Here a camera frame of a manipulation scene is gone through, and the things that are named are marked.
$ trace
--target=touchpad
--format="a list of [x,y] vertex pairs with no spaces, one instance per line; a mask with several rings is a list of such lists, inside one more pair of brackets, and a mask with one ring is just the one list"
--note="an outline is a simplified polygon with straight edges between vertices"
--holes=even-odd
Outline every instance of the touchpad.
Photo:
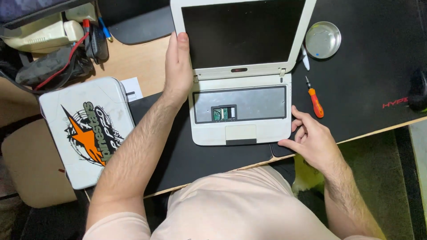
[[255,124],[226,126],[225,141],[227,145],[256,144],[257,126]]

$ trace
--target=pink t-shirt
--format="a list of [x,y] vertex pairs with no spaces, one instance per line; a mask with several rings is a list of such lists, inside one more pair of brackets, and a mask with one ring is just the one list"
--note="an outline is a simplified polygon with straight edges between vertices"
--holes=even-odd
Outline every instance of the pink t-shirt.
[[[83,239],[339,239],[294,197],[272,167],[219,173],[174,192],[167,217],[150,233],[147,220],[117,213],[94,224]],[[352,236],[346,240],[372,240]]]

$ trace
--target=white laptop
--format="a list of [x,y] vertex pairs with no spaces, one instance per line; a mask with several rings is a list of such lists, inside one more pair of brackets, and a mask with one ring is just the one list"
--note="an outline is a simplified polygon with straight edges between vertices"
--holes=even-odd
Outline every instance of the white laptop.
[[171,0],[190,38],[193,141],[270,143],[291,134],[292,78],[316,0]]

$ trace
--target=metal bowl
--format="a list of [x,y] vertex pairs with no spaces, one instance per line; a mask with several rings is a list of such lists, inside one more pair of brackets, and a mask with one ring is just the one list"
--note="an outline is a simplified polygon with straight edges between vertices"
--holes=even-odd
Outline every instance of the metal bowl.
[[315,23],[305,35],[305,47],[314,58],[327,59],[334,55],[341,45],[341,33],[330,22]]

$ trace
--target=black display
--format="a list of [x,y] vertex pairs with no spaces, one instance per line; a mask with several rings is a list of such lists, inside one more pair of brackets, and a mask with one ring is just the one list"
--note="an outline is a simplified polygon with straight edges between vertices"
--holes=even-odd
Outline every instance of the black display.
[[194,69],[288,61],[305,0],[182,8]]

